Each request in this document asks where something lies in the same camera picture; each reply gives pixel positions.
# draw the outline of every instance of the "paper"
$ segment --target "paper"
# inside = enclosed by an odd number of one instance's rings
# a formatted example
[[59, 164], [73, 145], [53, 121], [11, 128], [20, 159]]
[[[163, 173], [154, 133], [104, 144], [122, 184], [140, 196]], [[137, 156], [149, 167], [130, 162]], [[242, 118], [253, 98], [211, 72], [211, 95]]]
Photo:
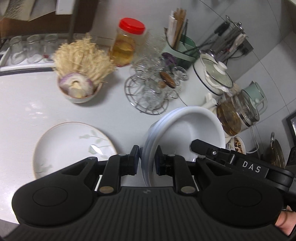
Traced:
[[4, 17], [23, 21], [31, 21], [54, 12], [56, 7], [56, 0], [8, 0], [8, 2]]
[[8, 8], [9, 0], [0, 0], [0, 21], [4, 18], [6, 9]]

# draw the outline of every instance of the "white pot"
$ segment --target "white pot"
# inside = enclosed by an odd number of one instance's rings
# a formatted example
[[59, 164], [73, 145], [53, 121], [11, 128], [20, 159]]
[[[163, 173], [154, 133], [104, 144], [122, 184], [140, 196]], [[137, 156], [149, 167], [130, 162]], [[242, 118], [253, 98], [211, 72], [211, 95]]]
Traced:
[[224, 131], [218, 118], [203, 107], [182, 107], [167, 113], [154, 123], [141, 147], [141, 168], [147, 186], [171, 184], [171, 177], [158, 176], [154, 168], [154, 155], [160, 145], [164, 154], [177, 154], [193, 161], [197, 154], [190, 143], [200, 139], [219, 148], [225, 148]]
[[223, 90], [211, 86], [207, 81], [208, 77], [202, 61], [205, 58], [215, 61], [208, 54], [201, 54], [197, 61], [187, 70], [189, 79], [182, 82], [182, 91], [179, 96], [187, 106], [202, 106], [206, 103], [206, 95], [218, 99], [223, 94]]

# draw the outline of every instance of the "chopstick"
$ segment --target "chopstick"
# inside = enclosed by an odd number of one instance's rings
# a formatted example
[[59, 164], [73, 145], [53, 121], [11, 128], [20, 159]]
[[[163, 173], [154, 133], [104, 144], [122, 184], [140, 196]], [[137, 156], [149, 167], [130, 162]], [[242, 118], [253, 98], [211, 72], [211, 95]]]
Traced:
[[185, 17], [186, 10], [182, 8], [177, 8], [175, 12], [172, 11], [169, 16], [167, 39], [172, 49], [176, 50], [178, 48], [184, 28], [187, 31], [187, 22], [184, 24]]

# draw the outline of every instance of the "white tray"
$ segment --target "white tray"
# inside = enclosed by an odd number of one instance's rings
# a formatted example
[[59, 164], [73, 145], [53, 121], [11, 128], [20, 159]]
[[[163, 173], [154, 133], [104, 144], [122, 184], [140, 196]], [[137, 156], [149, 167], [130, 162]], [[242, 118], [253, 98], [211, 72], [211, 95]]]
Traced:
[[[62, 44], [65, 42], [65, 39], [58, 39], [58, 43]], [[27, 59], [19, 64], [11, 64], [11, 49], [10, 47], [6, 50], [3, 57], [0, 60], [0, 72], [3, 71], [12, 71], [12, 70], [22, 70], [22, 69], [36, 69], [36, 68], [52, 68], [54, 67], [53, 62], [45, 62], [43, 59], [38, 63], [30, 64]]]

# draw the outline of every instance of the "plate with food scraps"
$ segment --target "plate with food scraps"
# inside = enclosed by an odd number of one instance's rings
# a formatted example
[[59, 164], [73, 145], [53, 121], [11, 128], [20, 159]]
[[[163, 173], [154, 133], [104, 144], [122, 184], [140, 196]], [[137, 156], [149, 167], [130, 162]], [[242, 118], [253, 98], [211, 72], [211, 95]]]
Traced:
[[34, 156], [35, 177], [41, 178], [87, 157], [106, 161], [117, 152], [106, 135], [80, 122], [66, 122], [50, 128], [38, 141]]

